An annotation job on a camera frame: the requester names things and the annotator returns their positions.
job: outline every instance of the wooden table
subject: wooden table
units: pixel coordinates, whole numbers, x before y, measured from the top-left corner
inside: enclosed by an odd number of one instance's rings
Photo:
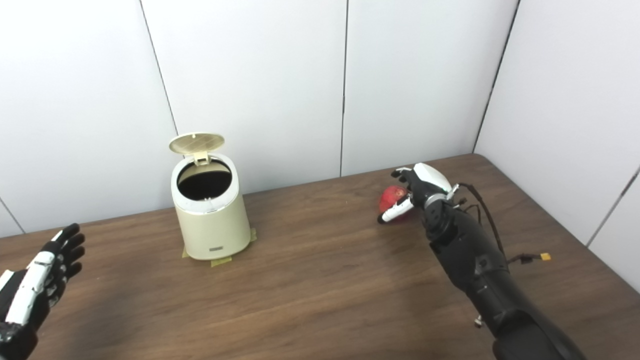
[[[429,164],[475,184],[508,254],[551,253],[512,273],[591,360],[640,357],[640,295],[483,157]],[[83,225],[84,270],[32,359],[493,359],[417,213],[376,223],[389,173],[247,195],[258,240],[214,268],[181,258],[173,209]],[[3,268],[53,234],[0,240]]]

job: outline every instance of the open lid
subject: open lid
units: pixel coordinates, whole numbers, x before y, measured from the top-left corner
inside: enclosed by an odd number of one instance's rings
[[[187,133],[176,136],[169,143],[169,149],[181,155],[193,155],[196,165],[209,163],[209,151],[221,147],[225,138],[218,134]]]

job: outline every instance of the yellow tape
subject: yellow tape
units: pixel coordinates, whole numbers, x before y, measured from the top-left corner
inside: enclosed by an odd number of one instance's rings
[[[222,265],[224,263],[228,263],[231,261],[231,257],[227,256],[226,258],[211,260],[211,267]]]
[[[255,240],[258,240],[258,236],[256,235],[256,231],[255,228],[252,227],[251,228],[251,240],[249,240],[250,242],[254,242]],[[188,258],[189,254],[187,254],[187,249],[186,248],[182,248],[182,258]],[[227,256],[226,258],[222,258],[222,259],[215,259],[215,260],[211,260],[211,267],[214,266],[218,266],[218,265],[222,265],[224,263],[228,263],[229,261],[231,261],[231,257]]]

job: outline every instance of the trash can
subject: trash can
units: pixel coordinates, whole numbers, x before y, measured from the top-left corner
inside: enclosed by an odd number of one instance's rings
[[[236,166],[211,152],[224,143],[217,134],[188,133],[169,144],[173,152],[186,156],[173,169],[171,195],[185,251],[198,260],[233,255],[249,245],[252,236]]]

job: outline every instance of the robotic arm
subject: robotic arm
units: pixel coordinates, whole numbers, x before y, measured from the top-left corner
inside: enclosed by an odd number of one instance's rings
[[[392,173],[409,194],[378,217],[385,224],[416,207],[424,212],[429,246],[455,287],[463,291],[495,337],[498,360],[586,360],[573,341],[520,291],[508,262],[484,229],[454,205],[458,186],[423,163]]]
[[[26,269],[0,276],[0,360],[25,360],[38,343],[40,326],[82,270],[84,235],[78,224],[48,241]]]

